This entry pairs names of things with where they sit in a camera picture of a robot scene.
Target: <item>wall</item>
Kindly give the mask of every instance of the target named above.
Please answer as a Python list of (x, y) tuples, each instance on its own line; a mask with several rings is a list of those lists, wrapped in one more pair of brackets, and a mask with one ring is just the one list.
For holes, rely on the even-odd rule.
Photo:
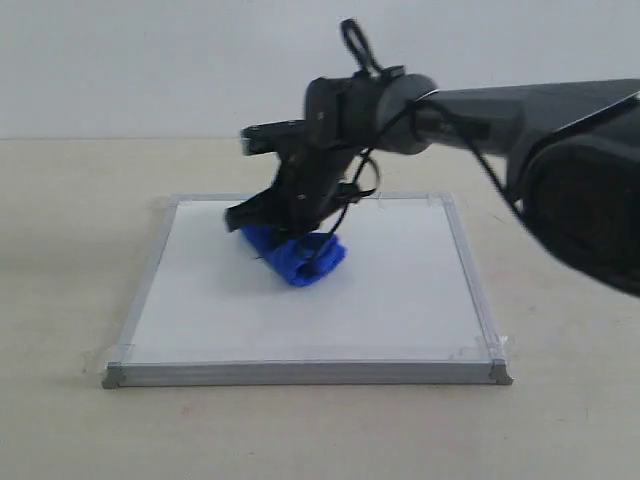
[(0, 138), (235, 136), (380, 61), (442, 88), (640, 76), (637, 0), (0, 0)]

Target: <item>blue towel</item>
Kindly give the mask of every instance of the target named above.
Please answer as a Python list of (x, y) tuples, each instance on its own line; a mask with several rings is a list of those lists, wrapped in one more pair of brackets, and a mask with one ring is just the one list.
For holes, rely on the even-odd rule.
[(305, 287), (324, 278), (342, 262), (347, 253), (338, 237), (333, 235), (312, 262), (313, 253), (327, 238), (324, 233), (311, 232), (298, 240), (288, 240), (276, 246), (270, 227), (249, 225), (242, 227), (241, 231), (258, 255), (295, 287)]

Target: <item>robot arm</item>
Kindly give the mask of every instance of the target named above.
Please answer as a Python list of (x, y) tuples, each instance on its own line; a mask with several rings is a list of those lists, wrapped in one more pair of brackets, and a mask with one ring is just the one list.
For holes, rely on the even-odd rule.
[[(341, 28), (360, 70), (312, 81), (303, 120), (243, 130), (245, 154), (276, 152), (281, 164), (269, 188), (227, 211), (230, 231), (263, 224), (286, 240), (342, 210), (339, 225), (375, 191), (358, 185), (367, 165), (379, 175), (373, 150), (415, 155), (438, 143), (470, 150), (556, 259), (640, 296), (640, 79), (439, 90), (380, 67), (355, 21)], [(506, 160), (505, 185), (485, 154)]]

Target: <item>beige table surface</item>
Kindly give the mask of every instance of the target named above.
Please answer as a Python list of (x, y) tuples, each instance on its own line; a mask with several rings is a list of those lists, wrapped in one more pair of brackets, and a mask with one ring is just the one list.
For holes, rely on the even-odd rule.
[(471, 157), (382, 156), (390, 190), (456, 195), (511, 387), (104, 391), (172, 193), (254, 192), (236, 140), (0, 142), (0, 477), (632, 479), (640, 309), (554, 263)]

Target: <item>silver frame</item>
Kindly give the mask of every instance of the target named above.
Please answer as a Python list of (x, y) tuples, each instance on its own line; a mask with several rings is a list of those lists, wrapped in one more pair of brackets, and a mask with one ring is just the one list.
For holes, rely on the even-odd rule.
[[(199, 364), (176, 367), (175, 365), (129, 365), (133, 335), (142, 314), (147, 296), (153, 285), (156, 271), (162, 259), (178, 206), (183, 202), (195, 201), (242, 201), (249, 198), (245, 194), (176, 194), (169, 198), (164, 220), (152, 244), (151, 253), (142, 275), (138, 290), (129, 313), (121, 328), (116, 345), (110, 351), (106, 363), (102, 387), (114, 389), (129, 386), (213, 386), (213, 385), (264, 385), (264, 384), (495, 384), (511, 385), (513, 378), (507, 371), (507, 357), (493, 323), (487, 299), (480, 286), (471, 250), (462, 229), (453, 195), (449, 193), (380, 193), (374, 199), (398, 200), (424, 198), (441, 203), (449, 219), (460, 262), (464, 269), (467, 285), (471, 293), (482, 330), (483, 342), (487, 347), (490, 363), (457, 362), (440, 363), (441, 373), (426, 372), (428, 362), (381, 362), (362, 364), (358, 362), (319, 363), (315, 362), (316, 379), (310, 380), (304, 362), (278, 363), (284, 375), (276, 375), (274, 363), (265, 364)], [(254, 380), (248, 380), (243, 370), (251, 370)], [(339, 374), (339, 379), (332, 375)]]

